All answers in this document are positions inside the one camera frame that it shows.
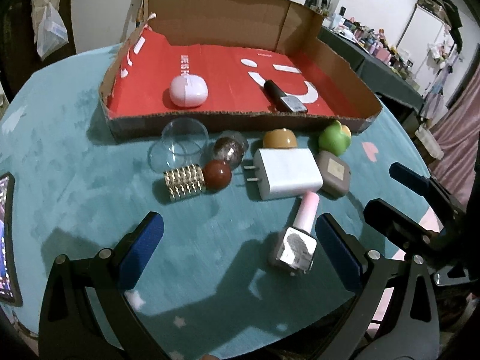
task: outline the pink nail polish bottle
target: pink nail polish bottle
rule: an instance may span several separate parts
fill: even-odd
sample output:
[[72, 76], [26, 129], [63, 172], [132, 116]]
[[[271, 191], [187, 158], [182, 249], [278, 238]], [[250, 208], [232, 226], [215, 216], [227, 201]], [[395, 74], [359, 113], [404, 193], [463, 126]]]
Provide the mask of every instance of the pink nail polish bottle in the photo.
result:
[[307, 273], [314, 261], [317, 240], [311, 236], [311, 229], [317, 216], [320, 197], [315, 192], [303, 195], [297, 216], [291, 227], [283, 230], [278, 236], [278, 242], [270, 255], [269, 261], [290, 271]]

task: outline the teal tablecloth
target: teal tablecloth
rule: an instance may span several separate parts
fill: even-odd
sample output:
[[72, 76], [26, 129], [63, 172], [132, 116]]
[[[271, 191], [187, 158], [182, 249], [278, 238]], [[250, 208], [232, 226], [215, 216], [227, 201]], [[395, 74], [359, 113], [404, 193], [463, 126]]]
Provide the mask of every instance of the teal tablecloth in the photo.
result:
[[[115, 245], [149, 211], [162, 214], [165, 236], [135, 288], [145, 302], [138, 316], [176, 358], [204, 353], [226, 358], [255, 350], [348, 300], [352, 294], [342, 288], [321, 248], [309, 275], [290, 277], [267, 266], [271, 240], [292, 223], [297, 199], [261, 202], [256, 186], [246, 186], [237, 169], [230, 186], [215, 195], [167, 202], [162, 177], [147, 163], [154, 141], [115, 143], [99, 108], [98, 86], [116, 50], [87, 52], [35, 73], [1, 122], [0, 172], [10, 171], [16, 180], [20, 322], [38, 331], [57, 255], [92, 257]], [[261, 134], [249, 137], [258, 147]], [[301, 147], [314, 147], [314, 141], [299, 137]], [[376, 162], [363, 143], [376, 147]], [[365, 225], [362, 209], [380, 197], [419, 221], [427, 203], [391, 180], [388, 168], [400, 161], [427, 175], [426, 166], [387, 110], [353, 138], [342, 158], [352, 169], [350, 193], [336, 202], [322, 198], [318, 214], [331, 212], [364, 246], [392, 257], [397, 248]], [[92, 303], [106, 336], [116, 342], [95, 297]], [[11, 313], [12, 307], [3, 307]]]

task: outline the green apple toy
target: green apple toy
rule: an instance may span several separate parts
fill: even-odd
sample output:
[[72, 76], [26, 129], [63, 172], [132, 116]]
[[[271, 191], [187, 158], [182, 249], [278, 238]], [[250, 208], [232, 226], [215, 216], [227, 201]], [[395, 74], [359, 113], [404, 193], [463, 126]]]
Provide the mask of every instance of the green apple toy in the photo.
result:
[[351, 143], [352, 134], [350, 129], [342, 125], [338, 120], [323, 130], [318, 138], [320, 151], [326, 150], [337, 157], [344, 154]]

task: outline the star pattern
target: star pattern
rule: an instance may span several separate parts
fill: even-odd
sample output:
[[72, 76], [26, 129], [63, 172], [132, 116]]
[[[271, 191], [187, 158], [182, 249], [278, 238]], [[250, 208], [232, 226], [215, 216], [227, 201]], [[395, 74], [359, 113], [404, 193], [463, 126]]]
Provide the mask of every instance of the star pattern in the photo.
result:
[[172, 360], [183, 360], [184, 359], [183, 354], [181, 354], [177, 351], [170, 352], [169, 356]]
[[130, 306], [136, 311], [140, 310], [145, 304], [145, 301], [140, 297], [140, 294], [137, 290], [135, 291], [125, 291], [125, 297], [127, 298]]
[[185, 318], [180, 318], [176, 316], [175, 320], [173, 321], [173, 324], [180, 329], [186, 325]]

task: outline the red-brown sphere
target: red-brown sphere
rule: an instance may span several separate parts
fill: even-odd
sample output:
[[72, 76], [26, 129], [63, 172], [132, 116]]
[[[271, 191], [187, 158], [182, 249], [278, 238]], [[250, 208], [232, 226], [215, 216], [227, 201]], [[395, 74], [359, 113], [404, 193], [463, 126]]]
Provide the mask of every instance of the red-brown sphere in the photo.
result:
[[202, 170], [205, 186], [209, 191], [220, 191], [232, 180], [230, 165], [225, 161], [212, 160]]

